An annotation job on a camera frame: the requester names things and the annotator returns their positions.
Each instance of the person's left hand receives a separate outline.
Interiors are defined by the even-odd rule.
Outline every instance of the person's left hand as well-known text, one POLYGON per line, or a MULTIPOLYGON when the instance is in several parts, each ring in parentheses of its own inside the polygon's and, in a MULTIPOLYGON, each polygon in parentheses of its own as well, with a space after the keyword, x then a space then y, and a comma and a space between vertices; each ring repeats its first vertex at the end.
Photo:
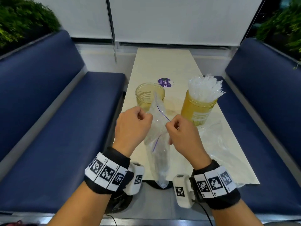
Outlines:
POLYGON ((141 107, 133 107, 121 113, 115 127, 113 148, 130 157, 135 148, 144 140, 153 120, 141 107))

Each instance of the black cable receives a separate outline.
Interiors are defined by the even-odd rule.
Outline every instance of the black cable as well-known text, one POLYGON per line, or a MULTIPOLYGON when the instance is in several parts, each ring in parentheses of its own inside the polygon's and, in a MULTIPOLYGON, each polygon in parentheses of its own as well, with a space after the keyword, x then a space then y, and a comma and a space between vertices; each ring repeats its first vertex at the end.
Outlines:
POLYGON ((107 215, 107 216, 109 216, 109 217, 112 217, 112 219, 114 220, 114 222, 115 222, 115 224, 116 224, 116 226, 117 226, 117 223, 116 223, 116 221, 115 221, 114 217, 113 217, 113 216, 111 216, 111 215, 107 215))
POLYGON ((206 213, 206 215, 207 215, 207 217, 208 217, 208 220, 209 220, 209 222, 210 222, 210 224, 211 224, 211 226, 213 226, 213 224, 212 224, 212 221, 211 221, 211 219, 210 219, 210 217, 209 217, 209 215, 208 215, 208 213, 207 213, 207 211, 206 211, 206 209, 201 205, 201 203, 199 203, 199 202, 196 202, 195 200, 192 200, 194 203, 197 203, 197 204, 199 204, 201 207, 202 207, 202 209, 205 211, 205 213, 206 213))

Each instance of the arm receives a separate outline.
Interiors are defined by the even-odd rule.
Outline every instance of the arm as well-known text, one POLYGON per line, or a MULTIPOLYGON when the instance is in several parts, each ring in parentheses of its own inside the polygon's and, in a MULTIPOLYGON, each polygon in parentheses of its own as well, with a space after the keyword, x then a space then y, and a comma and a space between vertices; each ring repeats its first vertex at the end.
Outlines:
MULTIPOLYGON (((211 158, 206 153, 198 129, 181 115, 176 115, 171 122, 166 124, 170 136, 170 144, 181 153, 195 170, 210 165, 211 158)), ((262 226, 262 223, 240 200, 235 205, 222 210, 212 210, 217 226, 262 226)))
MULTIPOLYGON (((144 140, 153 116, 140 107, 131 108, 119 115, 115 128, 113 148, 130 157, 135 148, 144 140)), ((48 223, 49 226, 98 226, 102 220, 110 194, 94 193, 83 182, 61 209, 48 223)))

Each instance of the wrapped plastic straw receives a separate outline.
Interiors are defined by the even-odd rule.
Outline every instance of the wrapped plastic straw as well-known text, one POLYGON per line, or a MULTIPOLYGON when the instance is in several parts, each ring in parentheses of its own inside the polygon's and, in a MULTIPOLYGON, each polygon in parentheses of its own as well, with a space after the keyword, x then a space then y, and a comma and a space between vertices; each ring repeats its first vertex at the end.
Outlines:
POLYGON ((193 77, 188 82, 189 95, 199 102, 213 102, 225 93, 222 82, 210 75, 193 77))

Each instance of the purple sticker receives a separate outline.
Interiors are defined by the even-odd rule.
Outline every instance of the purple sticker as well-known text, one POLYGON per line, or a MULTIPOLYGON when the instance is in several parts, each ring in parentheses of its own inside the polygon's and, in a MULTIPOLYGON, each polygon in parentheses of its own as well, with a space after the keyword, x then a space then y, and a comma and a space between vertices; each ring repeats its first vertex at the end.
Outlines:
POLYGON ((171 87, 173 85, 173 81, 171 81, 169 78, 160 78, 158 83, 163 87, 171 87))

